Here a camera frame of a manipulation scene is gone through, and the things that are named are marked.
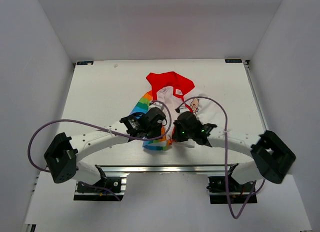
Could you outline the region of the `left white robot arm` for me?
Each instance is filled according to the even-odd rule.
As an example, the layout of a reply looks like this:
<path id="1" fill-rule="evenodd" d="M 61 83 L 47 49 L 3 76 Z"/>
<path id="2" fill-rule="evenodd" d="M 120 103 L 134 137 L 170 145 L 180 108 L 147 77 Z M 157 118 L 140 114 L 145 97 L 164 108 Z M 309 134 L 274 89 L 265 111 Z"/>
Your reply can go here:
<path id="1" fill-rule="evenodd" d="M 139 138 L 154 138 L 161 135 L 165 113 L 153 107 L 139 118 L 129 115 L 111 125 L 107 130 L 96 130 L 87 134 L 67 136 L 56 135 L 44 154 L 54 183 L 70 179 L 87 183 L 94 191 L 101 191 L 106 185 L 105 175 L 98 165 L 90 165 L 83 159 L 95 152 Z"/>

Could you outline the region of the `colourful red white kids jacket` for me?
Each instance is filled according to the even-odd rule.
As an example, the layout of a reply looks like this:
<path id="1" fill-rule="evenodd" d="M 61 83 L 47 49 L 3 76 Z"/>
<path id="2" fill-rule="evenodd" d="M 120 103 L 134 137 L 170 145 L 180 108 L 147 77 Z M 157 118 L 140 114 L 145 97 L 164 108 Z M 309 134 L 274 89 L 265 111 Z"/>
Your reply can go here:
<path id="1" fill-rule="evenodd" d="M 161 74 L 149 73 L 146 79 L 151 90 L 140 98 L 132 113 L 146 113 L 151 108 L 150 101 L 159 100 L 167 105 L 169 111 L 159 103 L 156 103 L 155 106 L 163 110 L 166 117 L 170 112 L 172 121 L 178 118 L 179 113 L 175 111 L 178 105 L 181 105 L 181 113 L 191 112 L 202 123 L 214 120 L 213 104 L 209 100 L 201 98 L 205 94 L 195 87 L 192 80 L 174 71 Z"/>

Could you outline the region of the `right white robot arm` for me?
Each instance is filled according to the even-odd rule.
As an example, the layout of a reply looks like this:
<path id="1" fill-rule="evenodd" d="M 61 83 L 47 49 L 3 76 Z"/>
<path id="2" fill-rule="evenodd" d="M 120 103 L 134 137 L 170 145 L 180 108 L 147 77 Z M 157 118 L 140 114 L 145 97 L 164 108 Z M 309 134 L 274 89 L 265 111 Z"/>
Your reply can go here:
<path id="1" fill-rule="evenodd" d="M 227 169 L 226 186 L 238 191 L 247 182 L 265 179 L 281 184 L 296 160 L 296 155 L 272 131 L 261 135 L 227 132 L 215 124 L 201 123 L 191 112 L 181 113 L 174 121 L 175 142 L 194 141 L 211 148 L 224 148 L 252 158 L 251 162 L 236 163 Z"/>

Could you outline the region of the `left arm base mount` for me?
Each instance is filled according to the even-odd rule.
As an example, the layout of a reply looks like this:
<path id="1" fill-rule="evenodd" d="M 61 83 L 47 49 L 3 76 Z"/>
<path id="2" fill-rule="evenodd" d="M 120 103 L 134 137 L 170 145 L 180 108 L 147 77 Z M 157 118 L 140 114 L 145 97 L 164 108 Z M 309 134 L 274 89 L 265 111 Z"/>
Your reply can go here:
<path id="1" fill-rule="evenodd" d="M 126 179 L 124 176 L 108 176 L 100 166 L 97 167 L 100 180 L 93 185 L 77 182 L 74 201 L 122 201 Z"/>

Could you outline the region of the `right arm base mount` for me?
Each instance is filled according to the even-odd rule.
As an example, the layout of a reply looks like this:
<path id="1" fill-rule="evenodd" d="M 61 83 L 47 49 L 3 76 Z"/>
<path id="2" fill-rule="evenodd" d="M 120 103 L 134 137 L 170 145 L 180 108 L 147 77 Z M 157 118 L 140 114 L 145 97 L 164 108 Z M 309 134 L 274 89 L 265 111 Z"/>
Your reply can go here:
<path id="1" fill-rule="evenodd" d="M 206 189 L 209 193 L 210 204 L 227 204 L 225 167 L 223 165 L 205 165 L 204 172 L 208 178 Z M 251 192 L 254 182 L 239 184 L 231 177 L 228 178 L 228 182 L 230 203 L 243 204 Z"/>

